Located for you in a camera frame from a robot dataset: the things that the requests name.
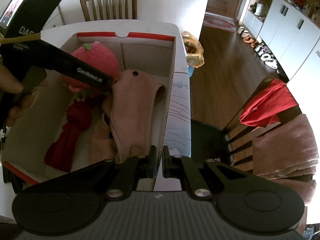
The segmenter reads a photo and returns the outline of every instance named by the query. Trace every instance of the yellow trash bag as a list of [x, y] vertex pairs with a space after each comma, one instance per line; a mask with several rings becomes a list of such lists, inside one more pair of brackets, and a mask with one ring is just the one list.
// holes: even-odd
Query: yellow trash bag
[[195, 68], [201, 67], [204, 64], [204, 58], [200, 42], [189, 32], [183, 32], [181, 36], [187, 51], [187, 64]]

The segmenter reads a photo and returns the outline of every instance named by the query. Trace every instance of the doormat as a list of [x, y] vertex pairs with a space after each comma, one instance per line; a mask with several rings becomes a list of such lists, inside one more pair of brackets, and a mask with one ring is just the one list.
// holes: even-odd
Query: doormat
[[218, 28], [218, 29], [234, 32], [234, 33], [237, 32], [234, 19], [219, 16], [219, 15], [205, 14], [203, 25], [209, 26], [212, 28]]

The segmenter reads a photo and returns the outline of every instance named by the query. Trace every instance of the gray ribbed surface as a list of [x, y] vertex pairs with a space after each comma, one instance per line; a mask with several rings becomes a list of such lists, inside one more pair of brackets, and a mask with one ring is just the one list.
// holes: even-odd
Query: gray ribbed surface
[[254, 236], [221, 220], [209, 202], [190, 199], [185, 192], [132, 192], [129, 199], [107, 204], [88, 227], [59, 237], [23, 232], [17, 240], [301, 240], [291, 231], [280, 236]]

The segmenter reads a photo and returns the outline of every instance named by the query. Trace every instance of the cabinet handle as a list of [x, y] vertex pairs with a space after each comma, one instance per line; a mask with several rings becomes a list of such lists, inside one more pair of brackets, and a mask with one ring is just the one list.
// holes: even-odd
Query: cabinet handle
[[304, 23], [304, 20], [301, 21], [300, 26], [299, 26], [299, 28], [298, 28], [299, 30], [301, 29], [303, 23]]
[[283, 14], [284, 17], [287, 15], [288, 10], [289, 10], [289, 8], [286, 7], [285, 10], [284, 10], [284, 14]]
[[281, 11], [280, 11], [280, 13], [281, 13], [282, 15], [283, 15], [284, 9], [285, 9], [285, 5], [282, 6]]

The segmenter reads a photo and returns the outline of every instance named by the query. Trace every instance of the door frame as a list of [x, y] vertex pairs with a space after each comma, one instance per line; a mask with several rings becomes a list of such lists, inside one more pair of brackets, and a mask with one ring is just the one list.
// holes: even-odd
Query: door frame
[[236, 10], [236, 13], [235, 13], [235, 16], [233, 17], [233, 19], [237, 22], [237, 17], [238, 17], [238, 14], [240, 12], [240, 8], [241, 8], [241, 4], [242, 4], [243, 0], [239, 0], [239, 3], [238, 3], [238, 6], [237, 6], [237, 10]]

